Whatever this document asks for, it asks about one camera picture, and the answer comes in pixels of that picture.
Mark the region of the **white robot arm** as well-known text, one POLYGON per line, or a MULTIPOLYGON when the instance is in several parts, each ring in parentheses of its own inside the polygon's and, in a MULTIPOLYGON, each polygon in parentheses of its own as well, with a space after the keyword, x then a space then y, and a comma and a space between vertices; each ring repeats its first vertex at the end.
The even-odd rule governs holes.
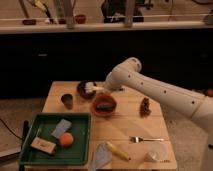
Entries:
POLYGON ((139 59, 124 60, 107 75, 104 88, 112 92, 127 86, 190 118, 207 133, 200 171, 213 171, 213 97, 144 76, 141 69, 139 59))

